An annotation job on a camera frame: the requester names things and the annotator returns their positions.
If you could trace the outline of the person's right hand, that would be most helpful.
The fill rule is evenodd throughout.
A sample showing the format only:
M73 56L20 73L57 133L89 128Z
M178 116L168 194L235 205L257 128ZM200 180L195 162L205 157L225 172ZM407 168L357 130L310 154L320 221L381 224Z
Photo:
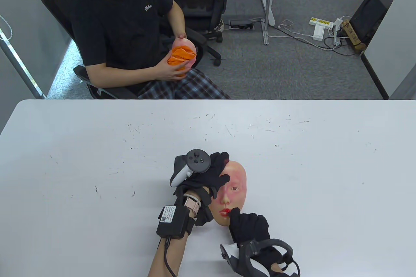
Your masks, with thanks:
M229 230L232 239L238 246L246 241L261 242L270 239L269 225L266 218L256 213L241 213L239 208L233 208L228 214L230 219ZM287 277L279 264L282 263L282 254L273 246L263 248L253 260L263 265L272 277Z

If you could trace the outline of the person's left hand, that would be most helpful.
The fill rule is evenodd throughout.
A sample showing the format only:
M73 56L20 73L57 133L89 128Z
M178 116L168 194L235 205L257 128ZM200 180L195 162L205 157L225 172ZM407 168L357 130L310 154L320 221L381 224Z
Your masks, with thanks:
M175 188L174 194L180 198L187 191L199 192L208 189L207 195L199 197L210 202L216 198L219 189L229 182L223 170L230 161L227 152L208 154L201 149L193 149L187 154L175 157L170 186Z

